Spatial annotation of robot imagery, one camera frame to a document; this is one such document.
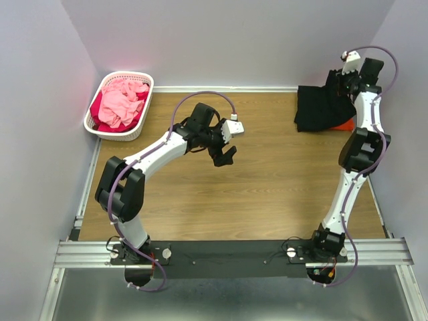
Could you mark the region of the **black t shirt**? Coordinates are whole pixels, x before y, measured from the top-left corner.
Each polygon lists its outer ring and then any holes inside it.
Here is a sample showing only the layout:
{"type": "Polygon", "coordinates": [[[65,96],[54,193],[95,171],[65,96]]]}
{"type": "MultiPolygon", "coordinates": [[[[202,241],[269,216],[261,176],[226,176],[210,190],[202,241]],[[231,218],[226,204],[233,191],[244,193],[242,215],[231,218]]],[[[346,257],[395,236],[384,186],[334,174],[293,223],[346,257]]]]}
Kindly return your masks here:
{"type": "Polygon", "coordinates": [[[337,94],[337,70],[330,70],[323,86],[299,86],[294,123],[298,132],[322,132],[356,116],[348,96],[337,94]]]}

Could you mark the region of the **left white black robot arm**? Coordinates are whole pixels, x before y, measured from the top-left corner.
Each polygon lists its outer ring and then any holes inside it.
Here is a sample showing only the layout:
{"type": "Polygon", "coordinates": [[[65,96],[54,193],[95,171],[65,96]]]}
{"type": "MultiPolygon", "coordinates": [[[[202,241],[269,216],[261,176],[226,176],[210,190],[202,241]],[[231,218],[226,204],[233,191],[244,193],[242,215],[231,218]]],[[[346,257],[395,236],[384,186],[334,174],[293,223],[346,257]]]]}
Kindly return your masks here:
{"type": "Polygon", "coordinates": [[[146,182],[171,161],[192,152],[206,150],[216,167],[232,165],[236,147],[223,148],[243,133],[236,114],[221,118],[216,109],[198,103],[189,117],[172,124],[155,143],[124,159],[113,156],[107,161],[95,200],[107,212],[132,263],[148,257],[150,237],[140,221],[146,182]]]}

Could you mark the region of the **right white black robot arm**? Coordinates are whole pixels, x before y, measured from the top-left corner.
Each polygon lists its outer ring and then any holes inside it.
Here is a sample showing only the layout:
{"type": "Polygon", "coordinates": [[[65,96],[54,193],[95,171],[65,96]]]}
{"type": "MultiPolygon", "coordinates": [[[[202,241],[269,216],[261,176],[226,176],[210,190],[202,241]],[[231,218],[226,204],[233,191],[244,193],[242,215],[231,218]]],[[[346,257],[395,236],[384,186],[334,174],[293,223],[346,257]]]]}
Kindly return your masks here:
{"type": "Polygon", "coordinates": [[[356,51],[350,52],[338,72],[339,92],[350,97],[356,109],[356,127],[339,155],[340,179],[332,205],[307,247],[317,262],[342,254],[358,193],[391,143],[381,125],[382,88],[377,85],[384,62],[366,58],[358,70],[359,59],[356,51]]]}

